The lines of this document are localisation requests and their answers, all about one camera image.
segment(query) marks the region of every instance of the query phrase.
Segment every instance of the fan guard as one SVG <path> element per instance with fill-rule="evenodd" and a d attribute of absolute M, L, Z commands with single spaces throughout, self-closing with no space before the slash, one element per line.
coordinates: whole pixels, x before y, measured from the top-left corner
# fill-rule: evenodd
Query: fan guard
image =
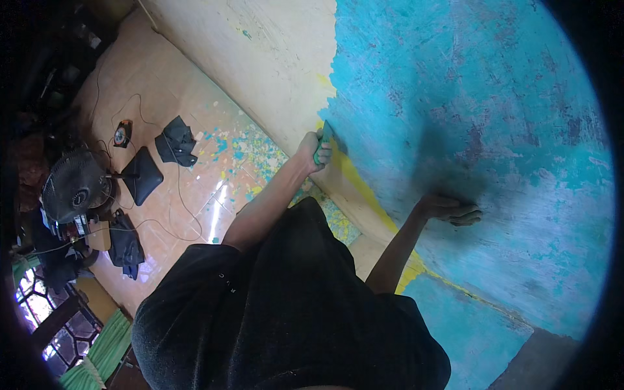
<path fill-rule="evenodd" d="M 89 208 L 105 187 L 105 170 L 87 149 L 77 149 L 61 157 L 50 170 L 41 200 L 47 216 L 69 223 Z"/>

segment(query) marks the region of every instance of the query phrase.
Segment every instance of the electric fan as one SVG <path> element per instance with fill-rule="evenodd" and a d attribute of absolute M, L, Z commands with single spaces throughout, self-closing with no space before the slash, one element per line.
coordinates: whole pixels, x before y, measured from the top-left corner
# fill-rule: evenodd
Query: electric fan
<path fill-rule="evenodd" d="M 124 180 L 137 206 L 160 184 L 163 175 L 143 146 L 122 173 L 107 173 L 98 156 L 77 149 L 61 157 L 50 170 L 41 194 L 43 209 L 57 223 L 69 223 L 102 203 L 102 192 L 111 192 L 111 179 Z"/>
<path fill-rule="evenodd" d="M 61 157 L 50 169 L 41 194 L 47 216 L 58 223 L 72 222 L 97 201 L 103 190 L 108 187 L 110 191 L 107 177 L 110 175 L 87 149 L 76 149 Z"/>

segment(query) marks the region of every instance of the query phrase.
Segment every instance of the window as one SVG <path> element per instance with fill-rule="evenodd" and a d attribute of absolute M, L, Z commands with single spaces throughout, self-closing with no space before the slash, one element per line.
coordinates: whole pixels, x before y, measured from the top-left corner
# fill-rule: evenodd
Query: window
<path fill-rule="evenodd" d="M 71 284 L 66 284 L 59 294 L 45 287 L 41 265 L 26 271 L 15 292 L 15 298 L 31 333 L 72 295 L 79 296 L 83 303 L 81 309 L 63 325 L 42 354 L 55 376 L 63 375 L 82 362 L 82 357 L 87 354 L 102 331 L 102 323 Z"/>

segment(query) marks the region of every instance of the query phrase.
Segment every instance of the tiled floor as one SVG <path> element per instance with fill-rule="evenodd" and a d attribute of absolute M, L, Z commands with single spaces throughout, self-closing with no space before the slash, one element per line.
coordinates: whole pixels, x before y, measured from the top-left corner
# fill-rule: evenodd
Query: tiled floor
<path fill-rule="evenodd" d="M 154 33 L 140 12 L 123 23 L 119 38 L 100 58 L 76 98 L 86 123 L 96 100 L 93 124 L 85 129 L 94 137 L 91 146 L 97 140 L 109 145 L 111 164 L 121 171 L 134 148 L 113 148 L 110 140 L 119 121 L 131 119 L 133 145 L 137 150 L 147 146 L 165 177 L 140 207 L 133 206 L 120 182 L 119 203 L 138 228 L 145 251 L 138 280 L 123 275 L 107 253 L 91 267 L 111 297 L 134 315 L 189 244 L 223 239 L 236 212 L 266 185 L 287 156 L 178 49 Z M 144 123 L 141 114 L 155 125 Z M 154 137 L 178 115 L 197 141 L 193 154 L 198 162 L 192 168 L 163 163 L 154 144 Z M 337 238 L 348 245 L 360 236 L 309 180 L 295 200 L 308 195 L 320 202 Z M 148 219 L 158 222 L 142 224 Z"/>

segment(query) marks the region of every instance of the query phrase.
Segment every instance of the hand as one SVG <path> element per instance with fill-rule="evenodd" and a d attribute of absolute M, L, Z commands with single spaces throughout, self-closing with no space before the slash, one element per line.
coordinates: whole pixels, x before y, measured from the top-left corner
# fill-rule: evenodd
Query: hand
<path fill-rule="evenodd" d="M 322 144 L 322 149 L 318 152 L 318 160 L 320 164 L 314 162 L 314 153 L 318 148 L 318 140 L 323 137 L 323 129 L 318 129 L 316 132 L 308 132 L 301 140 L 295 157 L 303 164 L 303 168 L 309 174 L 320 171 L 325 168 L 325 165 L 331 161 L 331 144 Z"/>
<path fill-rule="evenodd" d="M 477 205 L 461 206 L 456 199 L 436 195 L 423 196 L 414 208 L 425 219 L 437 218 L 455 226 L 471 226 L 483 215 Z"/>

